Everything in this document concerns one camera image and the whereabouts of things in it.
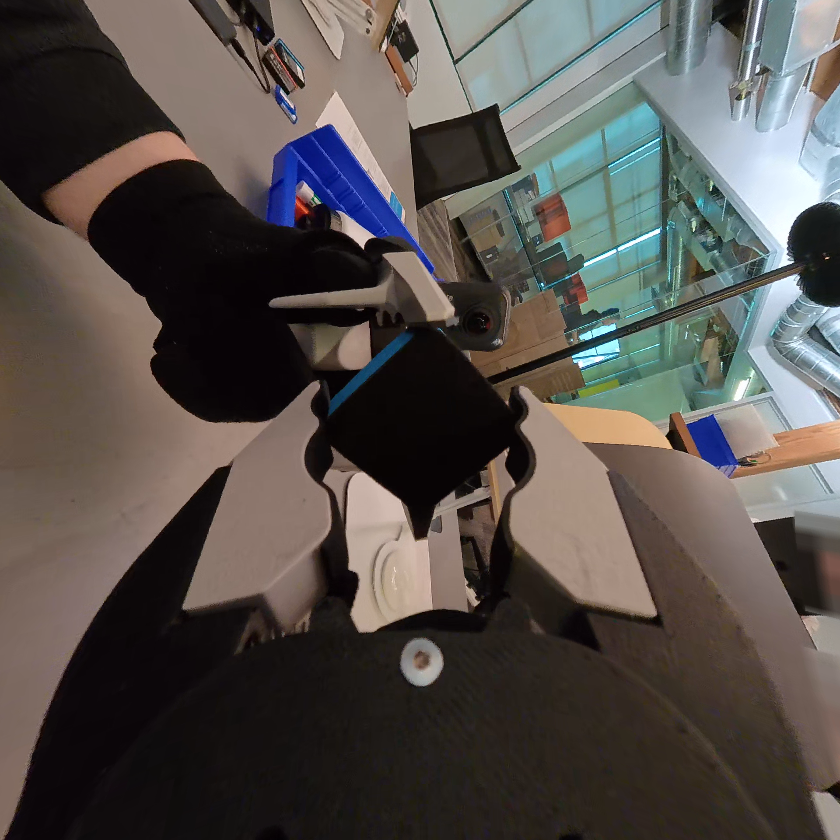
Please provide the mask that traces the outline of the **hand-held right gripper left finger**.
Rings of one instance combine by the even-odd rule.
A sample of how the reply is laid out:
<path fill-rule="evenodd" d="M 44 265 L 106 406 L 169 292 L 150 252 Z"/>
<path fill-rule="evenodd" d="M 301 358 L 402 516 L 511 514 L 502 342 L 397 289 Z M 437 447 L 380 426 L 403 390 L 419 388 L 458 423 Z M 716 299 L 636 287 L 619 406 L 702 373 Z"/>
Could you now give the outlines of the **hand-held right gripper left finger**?
<path fill-rule="evenodd" d="M 309 384 L 233 459 L 183 609 L 258 608 L 292 631 L 324 597 L 351 608 L 352 572 L 335 492 L 329 391 Z"/>

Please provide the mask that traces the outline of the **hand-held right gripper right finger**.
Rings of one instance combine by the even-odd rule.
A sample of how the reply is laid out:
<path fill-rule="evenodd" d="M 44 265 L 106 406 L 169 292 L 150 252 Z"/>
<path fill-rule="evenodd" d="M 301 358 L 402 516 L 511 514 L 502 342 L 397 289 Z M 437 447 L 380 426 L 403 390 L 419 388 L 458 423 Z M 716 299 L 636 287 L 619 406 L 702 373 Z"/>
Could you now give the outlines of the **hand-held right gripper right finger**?
<path fill-rule="evenodd" d="M 514 387 L 509 407 L 512 487 L 491 546 L 490 599 L 517 599 L 538 623 L 580 610 L 654 620 L 608 468 L 528 388 Z"/>

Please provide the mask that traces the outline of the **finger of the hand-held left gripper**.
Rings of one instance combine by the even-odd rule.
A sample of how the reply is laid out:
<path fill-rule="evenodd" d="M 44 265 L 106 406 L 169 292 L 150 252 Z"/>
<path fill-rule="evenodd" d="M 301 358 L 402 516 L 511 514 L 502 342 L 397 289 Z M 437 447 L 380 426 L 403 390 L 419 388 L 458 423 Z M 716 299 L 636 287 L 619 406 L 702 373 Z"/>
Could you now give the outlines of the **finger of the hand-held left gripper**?
<path fill-rule="evenodd" d="M 370 325 L 306 325 L 305 355 L 315 371 L 360 371 L 372 360 Z"/>
<path fill-rule="evenodd" d="M 392 282 L 392 318 L 404 323 L 455 322 L 455 306 L 416 253 L 386 253 L 385 278 Z"/>

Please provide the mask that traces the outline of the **blue felt eraser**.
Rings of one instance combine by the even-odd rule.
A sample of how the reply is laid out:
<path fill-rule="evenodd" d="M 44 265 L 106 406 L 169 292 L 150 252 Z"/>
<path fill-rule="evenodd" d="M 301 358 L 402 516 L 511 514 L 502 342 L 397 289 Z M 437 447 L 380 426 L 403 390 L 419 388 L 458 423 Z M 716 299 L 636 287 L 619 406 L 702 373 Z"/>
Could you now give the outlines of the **blue felt eraser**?
<path fill-rule="evenodd" d="M 415 539 L 436 505 L 486 468 L 516 419 L 437 329 L 402 332 L 330 400 L 325 429 L 341 456 L 393 494 Z"/>

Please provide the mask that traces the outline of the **blue plastic bin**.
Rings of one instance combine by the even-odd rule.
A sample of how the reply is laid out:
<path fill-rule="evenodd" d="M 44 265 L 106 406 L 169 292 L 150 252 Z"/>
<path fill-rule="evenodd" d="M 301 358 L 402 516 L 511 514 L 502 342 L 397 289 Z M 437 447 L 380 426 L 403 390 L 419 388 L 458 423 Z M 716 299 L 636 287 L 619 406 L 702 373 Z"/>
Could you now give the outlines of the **blue plastic bin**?
<path fill-rule="evenodd" d="M 377 237 L 403 238 L 435 276 L 433 262 L 331 124 L 287 143 L 274 157 L 266 219 L 294 227 L 297 187 L 308 185 L 332 210 L 345 213 Z"/>

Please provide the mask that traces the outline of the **person's left forearm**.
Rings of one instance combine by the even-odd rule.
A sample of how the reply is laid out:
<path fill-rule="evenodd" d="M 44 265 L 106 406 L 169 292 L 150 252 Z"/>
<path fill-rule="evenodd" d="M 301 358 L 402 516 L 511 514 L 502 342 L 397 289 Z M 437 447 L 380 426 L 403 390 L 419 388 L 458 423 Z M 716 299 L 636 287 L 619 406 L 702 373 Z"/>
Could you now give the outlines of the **person's left forearm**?
<path fill-rule="evenodd" d="M 58 224 L 43 195 L 144 136 L 183 140 L 84 2 L 1 2 L 1 178 Z"/>

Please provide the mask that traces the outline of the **person's left hand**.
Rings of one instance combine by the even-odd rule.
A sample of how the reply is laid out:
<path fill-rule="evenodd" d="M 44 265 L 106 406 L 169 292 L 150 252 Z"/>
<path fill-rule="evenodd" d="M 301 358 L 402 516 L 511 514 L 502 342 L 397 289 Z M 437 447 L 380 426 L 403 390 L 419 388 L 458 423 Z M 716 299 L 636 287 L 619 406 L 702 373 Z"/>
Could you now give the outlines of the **person's left hand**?
<path fill-rule="evenodd" d="M 209 423 L 262 423 L 313 380 L 289 323 L 354 326 L 372 310 L 283 311 L 275 298 L 374 287 L 397 237 L 360 247 L 334 230 L 304 232 L 251 213 L 204 164 L 169 161 L 131 177 L 88 225 L 99 256 L 144 298 L 161 330 L 152 374 Z"/>

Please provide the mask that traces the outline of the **white bottle with black cap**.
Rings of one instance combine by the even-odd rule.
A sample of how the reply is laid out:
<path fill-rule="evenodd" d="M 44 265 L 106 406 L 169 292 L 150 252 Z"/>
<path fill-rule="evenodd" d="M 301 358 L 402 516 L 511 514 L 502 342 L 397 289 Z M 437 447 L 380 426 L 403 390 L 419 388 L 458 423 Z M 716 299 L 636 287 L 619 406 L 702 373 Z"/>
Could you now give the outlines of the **white bottle with black cap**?
<path fill-rule="evenodd" d="M 349 215 L 323 204 L 310 208 L 307 219 L 310 229 L 342 233 L 362 247 L 375 239 L 371 231 L 354 221 Z"/>

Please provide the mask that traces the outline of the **wooden board with black mat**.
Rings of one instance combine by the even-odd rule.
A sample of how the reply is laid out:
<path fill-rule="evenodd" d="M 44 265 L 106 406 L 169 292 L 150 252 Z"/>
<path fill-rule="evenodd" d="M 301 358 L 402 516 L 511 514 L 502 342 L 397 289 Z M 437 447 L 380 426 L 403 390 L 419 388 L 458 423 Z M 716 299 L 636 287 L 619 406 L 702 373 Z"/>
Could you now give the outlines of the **wooden board with black mat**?
<path fill-rule="evenodd" d="M 538 625 L 580 627 L 705 735 L 770 822 L 792 823 L 804 806 L 781 800 L 835 786 L 838 748 L 812 636 L 732 482 L 671 448 L 584 445 L 611 473 L 658 615 Z"/>

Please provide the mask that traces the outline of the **black office chair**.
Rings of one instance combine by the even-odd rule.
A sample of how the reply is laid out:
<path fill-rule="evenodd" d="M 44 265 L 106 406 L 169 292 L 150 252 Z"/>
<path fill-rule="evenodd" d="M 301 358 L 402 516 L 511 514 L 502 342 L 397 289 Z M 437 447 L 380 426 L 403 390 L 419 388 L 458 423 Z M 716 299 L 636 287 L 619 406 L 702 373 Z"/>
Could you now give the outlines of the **black office chair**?
<path fill-rule="evenodd" d="M 520 171 L 499 106 L 409 128 L 416 208 Z"/>

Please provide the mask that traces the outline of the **white paper sheet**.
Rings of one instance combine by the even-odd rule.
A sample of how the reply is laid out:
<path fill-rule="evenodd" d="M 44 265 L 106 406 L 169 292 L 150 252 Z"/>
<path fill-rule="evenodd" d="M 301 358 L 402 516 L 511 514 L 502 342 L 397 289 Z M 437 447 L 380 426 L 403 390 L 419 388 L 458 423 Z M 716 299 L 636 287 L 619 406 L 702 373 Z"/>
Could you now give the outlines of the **white paper sheet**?
<path fill-rule="evenodd" d="M 316 128 L 320 129 L 326 125 L 331 125 L 335 128 L 341 140 L 348 146 L 356 160 L 362 166 L 364 172 L 383 194 L 393 213 L 404 222 L 406 211 L 402 202 L 393 191 L 391 184 L 386 179 L 382 168 L 379 166 L 369 145 L 366 143 L 362 132 L 337 91 L 333 92 L 321 115 L 316 120 Z"/>

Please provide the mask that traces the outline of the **small blue crate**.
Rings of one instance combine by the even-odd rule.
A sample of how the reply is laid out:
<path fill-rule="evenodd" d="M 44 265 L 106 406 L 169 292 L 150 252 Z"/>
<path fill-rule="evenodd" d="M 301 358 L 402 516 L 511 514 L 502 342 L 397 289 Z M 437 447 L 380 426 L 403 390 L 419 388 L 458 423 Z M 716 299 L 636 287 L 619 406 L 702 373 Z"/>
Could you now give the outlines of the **small blue crate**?
<path fill-rule="evenodd" d="M 686 427 L 699 457 L 727 478 L 732 478 L 739 467 L 739 459 L 733 453 L 718 419 L 713 414 L 707 415 L 688 423 Z"/>

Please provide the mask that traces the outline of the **black slanted pole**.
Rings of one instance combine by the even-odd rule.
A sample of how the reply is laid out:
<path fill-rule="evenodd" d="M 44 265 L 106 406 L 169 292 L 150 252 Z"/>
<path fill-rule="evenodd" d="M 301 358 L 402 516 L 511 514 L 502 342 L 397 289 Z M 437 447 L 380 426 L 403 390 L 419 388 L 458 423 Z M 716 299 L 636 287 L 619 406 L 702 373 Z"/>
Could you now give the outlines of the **black slanted pole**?
<path fill-rule="evenodd" d="M 789 262 L 779 268 L 748 278 L 733 285 L 714 290 L 697 299 L 658 311 L 648 318 L 623 325 L 621 328 L 578 342 L 522 363 L 488 378 L 492 385 L 503 385 L 529 375 L 545 366 L 570 360 L 577 354 L 596 350 L 605 343 L 618 341 L 636 333 L 667 324 L 724 301 L 741 297 L 781 280 L 795 277 L 814 303 L 833 307 L 838 302 L 839 288 L 839 205 L 824 202 L 808 207 L 797 216 L 787 241 Z"/>

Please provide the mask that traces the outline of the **wooden beam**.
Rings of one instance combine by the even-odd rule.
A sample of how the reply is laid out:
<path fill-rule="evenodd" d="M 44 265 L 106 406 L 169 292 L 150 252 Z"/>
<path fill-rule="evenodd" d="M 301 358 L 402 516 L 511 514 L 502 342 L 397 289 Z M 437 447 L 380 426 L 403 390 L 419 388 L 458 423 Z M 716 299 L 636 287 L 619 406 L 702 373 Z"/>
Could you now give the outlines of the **wooden beam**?
<path fill-rule="evenodd" d="M 773 436 L 777 446 L 766 453 L 747 457 L 745 465 L 732 467 L 718 465 L 704 456 L 680 413 L 670 414 L 665 436 L 673 449 L 705 460 L 729 478 L 760 476 L 784 469 L 819 465 L 839 458 L 838 421 L 778 433 Z"/>

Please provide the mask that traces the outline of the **small printed packet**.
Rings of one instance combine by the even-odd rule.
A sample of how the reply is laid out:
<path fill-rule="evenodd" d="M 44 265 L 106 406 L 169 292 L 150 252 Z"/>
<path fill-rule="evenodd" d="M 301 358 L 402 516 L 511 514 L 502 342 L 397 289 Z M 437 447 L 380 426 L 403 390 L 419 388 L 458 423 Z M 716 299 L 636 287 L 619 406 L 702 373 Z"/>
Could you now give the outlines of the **small printed packet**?
<path fill-rule="evenodd" d="M 281 38 L 276 38 L 267 46 L 261 62 L 287 95 L 305 88 L 305 70 Z"/>

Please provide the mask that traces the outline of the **black charger box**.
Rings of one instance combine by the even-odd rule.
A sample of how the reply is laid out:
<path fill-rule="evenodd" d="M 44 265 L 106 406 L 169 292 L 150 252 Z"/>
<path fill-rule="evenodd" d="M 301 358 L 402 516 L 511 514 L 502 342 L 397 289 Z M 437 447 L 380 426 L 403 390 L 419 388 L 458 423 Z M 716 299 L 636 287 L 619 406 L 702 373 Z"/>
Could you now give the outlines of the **black charger box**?
<path fill-rule="evenodd" d="M 275 37 L 274 21 L 270 1 L 227 1 L 239 21 L 256 37 L 257 41 L 268 46 Z"/>

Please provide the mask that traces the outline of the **black flat device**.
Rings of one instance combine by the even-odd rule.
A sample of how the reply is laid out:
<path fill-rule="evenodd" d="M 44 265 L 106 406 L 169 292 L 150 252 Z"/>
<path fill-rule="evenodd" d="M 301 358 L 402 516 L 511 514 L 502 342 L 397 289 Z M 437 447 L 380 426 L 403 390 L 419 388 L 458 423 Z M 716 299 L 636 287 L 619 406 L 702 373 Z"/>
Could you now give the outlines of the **black flat device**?
<path fill-rule="evenodd" d="M 233 44 L 237 37 L 236 26 L 217 1 L 192 0 L 189 3 L 225 47 Z"/>

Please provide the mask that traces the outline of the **bent silver duct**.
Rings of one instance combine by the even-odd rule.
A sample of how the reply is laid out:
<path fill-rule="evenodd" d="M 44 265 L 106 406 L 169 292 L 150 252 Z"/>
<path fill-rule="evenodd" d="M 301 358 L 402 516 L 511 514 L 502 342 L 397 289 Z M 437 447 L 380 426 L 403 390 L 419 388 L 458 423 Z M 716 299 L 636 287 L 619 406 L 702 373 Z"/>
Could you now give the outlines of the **bent silver duct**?
<path fill-rule="evenodd" d="M 839 397 L 839 307 L 820 306 L 800 295 L 780 316 L 770 340 L 814 387 Z"/>

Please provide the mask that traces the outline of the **short silver duct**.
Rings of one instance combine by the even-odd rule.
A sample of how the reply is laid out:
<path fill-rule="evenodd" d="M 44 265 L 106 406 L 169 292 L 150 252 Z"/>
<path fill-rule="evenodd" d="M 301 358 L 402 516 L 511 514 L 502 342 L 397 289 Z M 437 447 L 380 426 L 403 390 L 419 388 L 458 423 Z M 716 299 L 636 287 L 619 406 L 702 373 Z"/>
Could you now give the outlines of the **short silver duct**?
<path fill-rule="evenodd" d="M 706 58 L 712 6 L 712 1 L 668 1 L 665 68 L 670 76 L 684 76 Z"/>

